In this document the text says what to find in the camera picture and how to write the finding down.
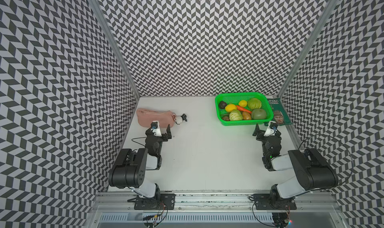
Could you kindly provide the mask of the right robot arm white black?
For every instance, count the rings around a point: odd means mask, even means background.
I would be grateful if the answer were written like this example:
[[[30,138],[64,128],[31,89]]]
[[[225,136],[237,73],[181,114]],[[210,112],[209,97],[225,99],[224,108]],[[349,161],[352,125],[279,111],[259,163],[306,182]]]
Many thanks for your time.
[[[266,130],[256,125],[253,136],[262,143],[262,161],[269,172],[293,170],[295,176],[283,183],[273,185],[270,193],[255,195],[256,204],[266,203],[273,210],[288,207],[294,198],[339,185],[336,171],[317,149],[289,150],[281,155],[282,137],[278,125],[271,122]]]

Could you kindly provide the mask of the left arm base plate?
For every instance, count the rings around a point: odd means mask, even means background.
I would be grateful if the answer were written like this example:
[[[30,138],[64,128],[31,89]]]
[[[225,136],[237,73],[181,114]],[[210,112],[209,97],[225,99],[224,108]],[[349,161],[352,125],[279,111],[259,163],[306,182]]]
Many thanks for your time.
[[[135,200],[134,210],[174,210],[176,195],[171,193],[163,193],[153,198],[140,198]]]

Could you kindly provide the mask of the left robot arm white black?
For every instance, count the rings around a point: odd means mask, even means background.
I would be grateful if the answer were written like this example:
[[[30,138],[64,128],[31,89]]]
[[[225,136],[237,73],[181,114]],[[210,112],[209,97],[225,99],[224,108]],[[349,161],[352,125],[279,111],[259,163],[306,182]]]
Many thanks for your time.
[[[162,146],[172,138],[171,126],[162,134],[159,123],[152,122],[146,130],[143,148],[122,149],[109,172],[109,186],[118,189],[129,189],[137,195],[128,203],[134,203],[135,210],[173,210],[175,194],[162,194],[159,185],[146,179],[146,172],[159,170],[162,165]]]

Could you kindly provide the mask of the pink fabric bag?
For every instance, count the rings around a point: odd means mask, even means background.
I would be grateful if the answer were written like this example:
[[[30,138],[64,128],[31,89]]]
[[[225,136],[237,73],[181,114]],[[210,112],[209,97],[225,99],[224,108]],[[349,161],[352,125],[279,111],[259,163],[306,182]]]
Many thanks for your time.
[[[152,111],[139,108],[136,111],[138,123],[142,127],[150,128],[154,121],[159,122],[160,128],[173,127],[176,115],[172,111]]]

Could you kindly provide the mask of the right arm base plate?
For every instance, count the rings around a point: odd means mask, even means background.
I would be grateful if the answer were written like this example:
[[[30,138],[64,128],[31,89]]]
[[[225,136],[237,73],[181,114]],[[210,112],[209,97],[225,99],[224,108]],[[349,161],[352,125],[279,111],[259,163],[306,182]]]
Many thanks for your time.
[[[295,200],[271,198],[269,194],[253,194],[253,199],[256,202],[257,210],[273,210],[273,211],[295,211],[297,206]]]

